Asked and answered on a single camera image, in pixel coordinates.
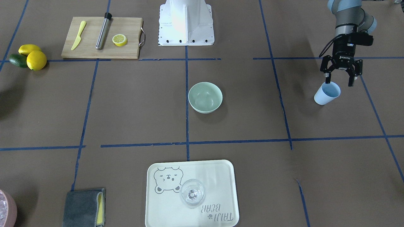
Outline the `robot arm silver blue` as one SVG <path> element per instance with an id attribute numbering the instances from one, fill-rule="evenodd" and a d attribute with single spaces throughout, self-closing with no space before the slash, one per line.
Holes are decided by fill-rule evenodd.
<path id="1" fill-rule="evenodd" d="M 356 46 L 372 46 L 371 33 L 377 20 L 362 9 L 361 0 L 329 0 L 327 6 L 336 18 L 335 36 L 319 54 L 319 70 L 325 76 L 325 84 L 331 83 L 334 70 L 344 70 L 349 76 L 348 86 L 352 87 L 363 74 L 363 60 L 355 60 Z"/>

